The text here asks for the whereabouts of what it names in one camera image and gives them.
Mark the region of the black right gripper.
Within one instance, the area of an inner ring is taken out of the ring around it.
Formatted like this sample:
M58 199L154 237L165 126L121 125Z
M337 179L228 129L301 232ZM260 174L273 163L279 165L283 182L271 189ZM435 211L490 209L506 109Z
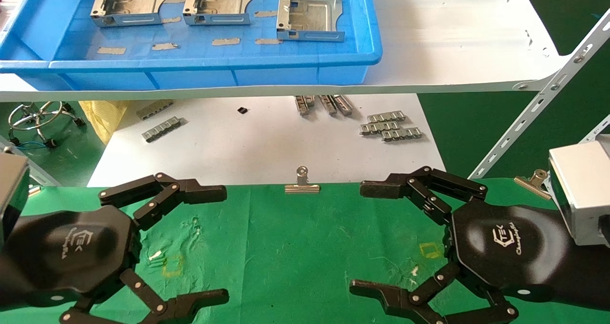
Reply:
M376 299L384 313L415 324L509 324L519 311L505 296L607 311L610 255L575 244L558 211L471 201L452 214L449 259L414 291L353 279L353 295ZM429 302L458 279L489 307L441 315Z

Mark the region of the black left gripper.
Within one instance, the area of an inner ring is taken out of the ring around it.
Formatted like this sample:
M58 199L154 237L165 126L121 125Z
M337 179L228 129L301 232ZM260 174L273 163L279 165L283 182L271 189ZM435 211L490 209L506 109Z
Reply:
M105 189L99 199L104 206L95 211L58 211L17 220L1 249L2 311L78 300L61 315L61 324L117 324L91 315L90 309L124 285L150 309L141 324L191 324L203 307L229 302L226 289L164 301L131 269L142 247L139 230L152 228L180 204L227 200L224 185L202 186L196 179L158 173ZM118 209L144 200L133 219Z

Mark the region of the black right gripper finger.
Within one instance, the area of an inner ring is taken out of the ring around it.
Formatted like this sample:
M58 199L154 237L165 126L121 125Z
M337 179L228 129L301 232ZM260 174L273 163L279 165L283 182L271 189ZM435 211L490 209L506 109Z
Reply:
M464 201L485 200L486 186L448 172L423 166L412 173L391 173L384 181L362 181L360 196L407 198L438 225L449 225L452 208L436 193Z

